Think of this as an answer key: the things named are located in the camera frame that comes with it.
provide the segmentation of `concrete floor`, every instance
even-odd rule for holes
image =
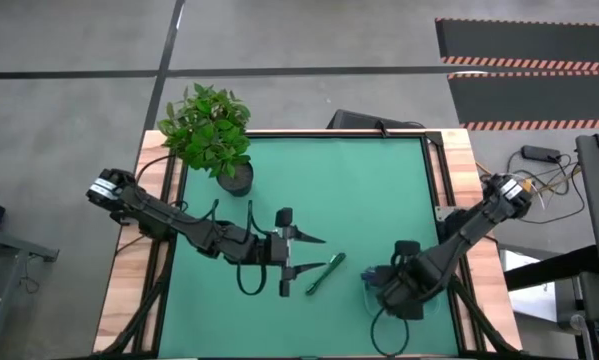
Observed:
[[[0,71],[157,69],[173,6],[174,0],[0,0]],[[599,22],[599,1],[188,0],[170,68],[443,66],[435,17]],[[443,75],[169,79],[160,106],[194,81],[234,89],[252,109],[251,128],[323,128],[338,108],[458,126]],[[41,290],[19,297],[0,359],[89,353],[119,229],[84,194],[104,167],[134,167],[153,83],[0,80],[4,229],[61,248],[57,263],[31,263]],[[581,133],[593,132],[483,132],[471,139],[476,158],[500,171],[524,144],[572,154]],[[535,206],[532,215],[558,216],[577,201],[574,193],[555,198],[545,213]],[[592,242],[587,211],[544,226],[509,222],[495,233],[502,243],[553,252]],[[571,336],[518,321],[527,350],[574,357]]]

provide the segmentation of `green pen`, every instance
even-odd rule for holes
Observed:
[[[345,258],[345,253],[339,253],[337,255],[334,255],[328,262],[328,267],[326,268],[326,270],[324,270],[323,274],[319,276],[317,281],[313,282],[312,284],[310,284],[310,286],[308,286],[308,289],[306,289],[306,295],[310,296],[316,293],[317,288],[319,288],[319,285],[321,285],[321,283],[328,277],[328,275],[330,275],[330,273],[332,273],[332,271],[336,269],[337,266],[339,266],[339,264],[341,264]]]

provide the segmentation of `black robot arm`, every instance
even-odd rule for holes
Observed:
[[[453,288],[468,309],[481,322],[486,335],[500,351],[514,350],[480,312],[474,300],[454,275],[462,256],[497,224],[523,217],[530,208],[531,194],[509,175],[493,175],[485,182],[484,198],[469,210],[455,210],[439,224],[441,244],[423,252],[410,241],[395,243],[390,265],[376,267],[373,285],[378,286],[377,300],[385,311],[398,318],[422,319],[423,303],[439,292]]]
[[[277,212],[275,225],[280,230],[264,231],[259,237],[250,232],[251,225],[256,226],[250,211],[246,229],[229,221],[216,220],[216,200],[205,216],[195,218],[148,194],[131,173],[123,170],[103,170],[86,196],[93,204],[110,211],[110,217],[119,223],[125,218],[137,220],[140,232],[152,239],[167,239],[169,234],[176,232],[185,236],[190,245],[207,257],[223,255],[228,263],[238,266],[280,267],[282,276],[279,292],[283,297],[289,296],[289,282],[299,273],[324,265],[289,265],[291,240],[324,243],[323,240],[304,235],[292,225],[291,208]]]

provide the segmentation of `power adapter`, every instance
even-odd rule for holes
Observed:
[[[521,157],[528,160],[557,164],[561,158],[561,151],[538,146],[524,145],[521,148]]]

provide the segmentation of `plant pot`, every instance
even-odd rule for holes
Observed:
[[[247,162],[242,165],[235,165],[235,177],[231,178],[228,175],[221,174],[217,176],[217,182],[224,190],[232,194],[232,196],[246,196],[252,188],[252,180],[255,177],[255,171]]]

